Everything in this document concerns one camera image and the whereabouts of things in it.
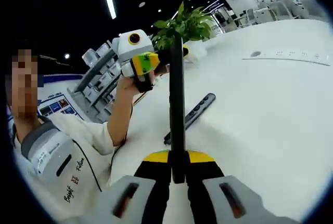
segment dark ceiling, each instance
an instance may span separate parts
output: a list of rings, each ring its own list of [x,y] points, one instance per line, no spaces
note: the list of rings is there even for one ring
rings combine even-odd
[[[96,50],[107,39],[134,29],[154,33],[156,29],[151,25],[171,18],[182,1],[185,7],[195,8],[216,0],[113,0],[117,14],[114,20],[106,0],[18,0],[15,39],[33,39],[41,55],[72,65],[73,73],[84,73],[88,67],[81,56],[89,48]],[[146,4],[139,8],[141,2]],[[65,53],[71,58],[65,60]],[[53,68],[42,67],[43,73],[62,73]]]

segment white tabletop surface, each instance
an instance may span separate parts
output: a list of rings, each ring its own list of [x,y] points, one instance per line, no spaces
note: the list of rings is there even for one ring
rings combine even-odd
[[[333,166],[333,32],[315,20],[254,25],[205,42],[208,56],[185,65],[185,111],[216,101],[186,131],[186,148],[215,158],[223,173],[258,193],[277,216],[302,220]],[[311,52],[332,66],[242,60],[254,51]],[[168,149],[169,76],[134,108],[128,142],[111,180],[132,175],[149,153]],[[194,223],[186,185],[170,186],[163,223]]]

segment black pole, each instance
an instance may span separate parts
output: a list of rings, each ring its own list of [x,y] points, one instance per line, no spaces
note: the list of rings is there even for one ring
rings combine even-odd
[[[170,161],[175,183],[185,182],[185,102],[183,40],[175,36],[170,56]]]

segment black remote control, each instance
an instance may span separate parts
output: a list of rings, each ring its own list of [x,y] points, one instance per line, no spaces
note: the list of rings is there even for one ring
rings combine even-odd
[[[213,93],[208,93],[185,117],[185,129],[187,129],[215,100]],[[171,144],[170,132],[164,137],[164,144]]]

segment potted plant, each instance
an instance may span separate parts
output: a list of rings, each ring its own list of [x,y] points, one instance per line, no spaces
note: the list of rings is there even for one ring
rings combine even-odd
[[[199,59],[206,56],[207,51],[202,40],[209,39],[211,28],[205,21],[213,19],[206,15],[202,8],[188,11],[184,9],[184,2],[182,2],[175,19],[156,21],[153,25],[160,31],[152,38],[155,48],[168,49],[174,43],[174,34],[177,32],[183,38],[184,48],[188,49],[188,55],[185,58]]]

